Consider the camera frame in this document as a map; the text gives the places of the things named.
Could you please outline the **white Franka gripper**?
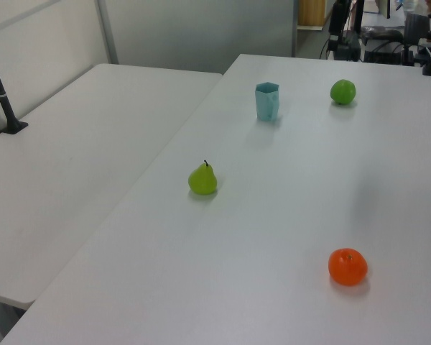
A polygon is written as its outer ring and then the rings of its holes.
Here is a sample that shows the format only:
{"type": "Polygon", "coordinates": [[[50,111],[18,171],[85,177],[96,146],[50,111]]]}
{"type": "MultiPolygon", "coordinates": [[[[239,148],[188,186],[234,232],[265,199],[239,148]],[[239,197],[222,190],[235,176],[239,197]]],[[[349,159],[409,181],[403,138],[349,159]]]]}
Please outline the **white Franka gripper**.
{"type": "Polygon", "coordinates": [[[349,12],[349,0],[336,0],[330,15],[328,51],[337,51],[349,12]]]}

